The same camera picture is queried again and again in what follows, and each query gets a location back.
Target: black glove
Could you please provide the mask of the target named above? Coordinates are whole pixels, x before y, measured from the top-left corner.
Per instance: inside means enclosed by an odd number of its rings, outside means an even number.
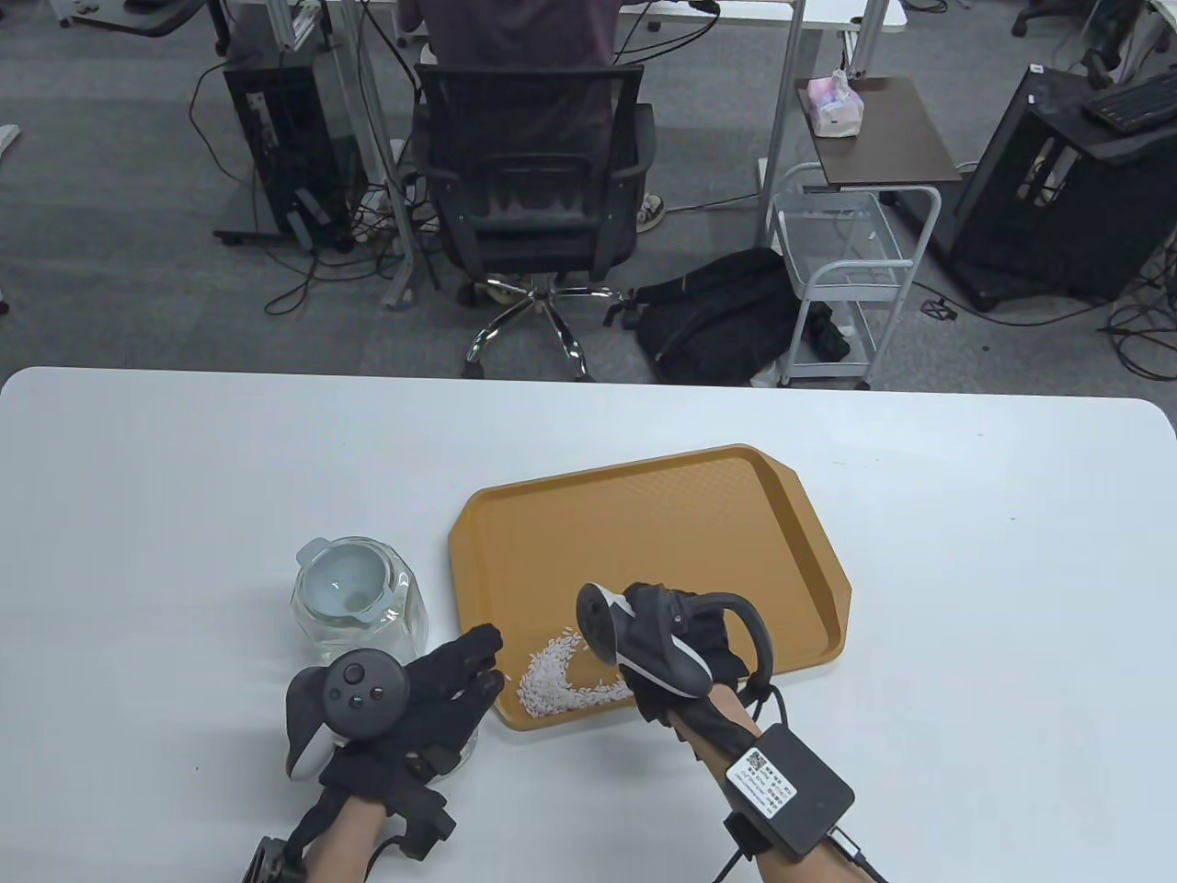
[[[494,655],[503,636],[479,625],[405,666],[408,704],[392,732],[335,749],[319,776],[325,794],[378,801],[388,815],[403,816],[400,843],[411,858],[423,858],[453,830],[445,798],[426,788],[458,765],[459,752],[503,692]]]
[[[649,589],[660,590],[661,586],[634,583],[623,595],[630,602],[630,606],[640,613],[641,595]],[[693,592],[674,593],[694,595]],[[722,610],[709,610],[693,615],[686,622],[686,631],[676,632],[676,637],[699,655],[711,669],[711,676],[717,684],[726,684],[734,690],[740,678],[747,677],[747,666],[727,645],[727,626],[724,624]],[[646,721],[659,721],[664,726],[670,726],[666,712],[672,708],[694,702],[667,692],[625,665],[619,668],[621,677],[625,678],[625,683],[633,691],[633,698],[638,702],[638,711]]]

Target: orange tray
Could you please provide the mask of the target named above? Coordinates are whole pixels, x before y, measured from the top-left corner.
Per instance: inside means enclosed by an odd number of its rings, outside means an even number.
[[[490,622],[503,632],[510,682],[498,709],[514,730],[621,704],[537,718],[519,701],[532,653],[576,629],[585,583],[743,595],[772,633],[777,673],[829,662],[846,639],[850,583],[797,473],[745,445],[479,491],[450,532],[450,558],[463,630]],[[729,628],[753,664],[732,615]],[[616,678],[583,644],[568,665],[572,686]]]

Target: battery pack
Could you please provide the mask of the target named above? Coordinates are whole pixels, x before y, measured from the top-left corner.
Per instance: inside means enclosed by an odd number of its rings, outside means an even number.
[[[799,862],[855,802],[850,785],[787,726],[773,724],[727,768],[724,794],[785,857]]]

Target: backpack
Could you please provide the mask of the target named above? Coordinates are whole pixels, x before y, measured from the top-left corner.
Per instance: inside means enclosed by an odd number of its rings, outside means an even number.
[[[800,301],[784,258],[749,248],[638,288],[610,307],[605,325],[621,311],[623,327],[637,331],[661,383],[739,386],[789,350]],[[829,325],[829,316],[814,301],[806,326]]]

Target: glass kettle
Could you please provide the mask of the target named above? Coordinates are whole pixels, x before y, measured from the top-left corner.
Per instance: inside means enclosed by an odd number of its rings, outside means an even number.
[[[391,546],[368,537],[317,537],[295,558],[291,610],[322,664],[361,646],[403,665],[424,652],[430,622],[421,592]]]

